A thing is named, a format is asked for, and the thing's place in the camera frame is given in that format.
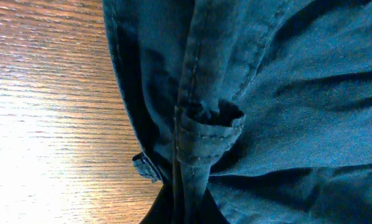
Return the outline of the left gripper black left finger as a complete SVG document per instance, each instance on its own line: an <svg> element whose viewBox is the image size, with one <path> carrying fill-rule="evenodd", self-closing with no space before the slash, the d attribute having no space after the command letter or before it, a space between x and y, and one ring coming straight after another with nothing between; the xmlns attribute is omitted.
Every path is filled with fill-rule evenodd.
<svg viewBox="0 0 372 224"><path fill-rule="evenodd" d="M154 203L140 224L171 224L174 211L173 188L165 184L160 189Z"/></svg>

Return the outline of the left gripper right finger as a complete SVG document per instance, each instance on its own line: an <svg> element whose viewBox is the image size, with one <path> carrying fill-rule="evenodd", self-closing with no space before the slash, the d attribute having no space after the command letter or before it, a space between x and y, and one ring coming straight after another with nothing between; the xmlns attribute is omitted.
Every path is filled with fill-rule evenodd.
<svg viewBox="0 0 372 224"><path fill-rule="evenodd" d="M198 223L199 224L230 224L223 216L214 201L210 191L205 190L201 204L198 208Z"/></svg>

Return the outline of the navy blue shorts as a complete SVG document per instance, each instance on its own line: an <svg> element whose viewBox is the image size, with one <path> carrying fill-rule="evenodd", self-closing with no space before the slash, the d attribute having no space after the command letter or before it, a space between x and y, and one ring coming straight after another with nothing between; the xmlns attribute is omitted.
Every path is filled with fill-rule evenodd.
<svg viewBox="0 0 372 224"><path fill-rule="evenodd" d="M105 0L141 145L172 223L208 189L229 223L372 224L372 1Z"/></svg>

